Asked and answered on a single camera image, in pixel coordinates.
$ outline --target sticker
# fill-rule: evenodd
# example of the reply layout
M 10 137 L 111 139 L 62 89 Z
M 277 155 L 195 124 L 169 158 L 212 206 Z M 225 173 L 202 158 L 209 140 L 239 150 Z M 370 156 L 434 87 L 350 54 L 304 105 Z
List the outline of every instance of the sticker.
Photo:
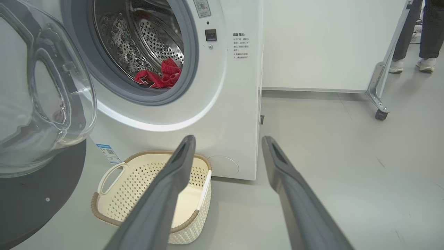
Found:
M 112 148 L 109 145 L 96 144 L 97 147 L 102 151 L 108 161 L 112 164 L 119 164 L 122 161 L 117 157 Z
M 233 33 L 233 58 L 248 59 L 250 39 L 245 33 Z
M 210 7 L 207 0 L 194 0 L 199 18 L 211 16 Z

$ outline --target caster wheel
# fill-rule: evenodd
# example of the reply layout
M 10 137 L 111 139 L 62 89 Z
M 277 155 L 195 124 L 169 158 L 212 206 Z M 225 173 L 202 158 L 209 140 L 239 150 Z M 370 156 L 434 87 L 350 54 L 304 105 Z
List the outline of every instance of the caster wheel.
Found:
M 383 121 L 383 120 L 385 120 L 387 118 L 387 115 L 388 115 L 388 113 L 384 113 L 384 112 L 378 110 L 378 111 L 376 111 L 375 118 L 377 120 Z

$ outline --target white plastic basket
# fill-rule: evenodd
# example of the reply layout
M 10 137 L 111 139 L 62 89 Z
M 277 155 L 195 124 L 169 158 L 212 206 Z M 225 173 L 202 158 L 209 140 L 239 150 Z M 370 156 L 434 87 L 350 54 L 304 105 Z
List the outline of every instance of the white plastic basket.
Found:
M 93 214 L 104 222 L 120 226 L 172 153 L 140 152 L 110 168 L 91 200 Z M 120 167 L 122 172 L 108 190 L 103 192 L 105 181 Z M 177 199 L 168 243 L 188 244 L 200 235 L 210 207 L 210 180 L 210 163 L 206 158 L 195 155 L 190 182 Z

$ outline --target shoe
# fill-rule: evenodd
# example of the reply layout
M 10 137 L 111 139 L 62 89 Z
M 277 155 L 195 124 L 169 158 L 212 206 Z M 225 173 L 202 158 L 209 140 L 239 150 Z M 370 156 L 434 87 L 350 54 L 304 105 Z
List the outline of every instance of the shoe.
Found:
M 419 67 L 419 71 L 432 73 L 435 70 L 436 58 L 428 58 L 427 60 L 424 58 L 419 59 L 416 65 Z
M 399 59 L 397 61 L 392 61 L 388 71 L 393 74 L 399 74 L 404 70 L 404 59 Z

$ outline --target white wall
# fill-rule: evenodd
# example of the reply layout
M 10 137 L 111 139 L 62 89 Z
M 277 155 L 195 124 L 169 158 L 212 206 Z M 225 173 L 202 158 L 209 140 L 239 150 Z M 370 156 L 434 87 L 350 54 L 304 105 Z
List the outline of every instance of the white wall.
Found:
M 406 0 L 265 0 L 264 89 L 365 91 Z

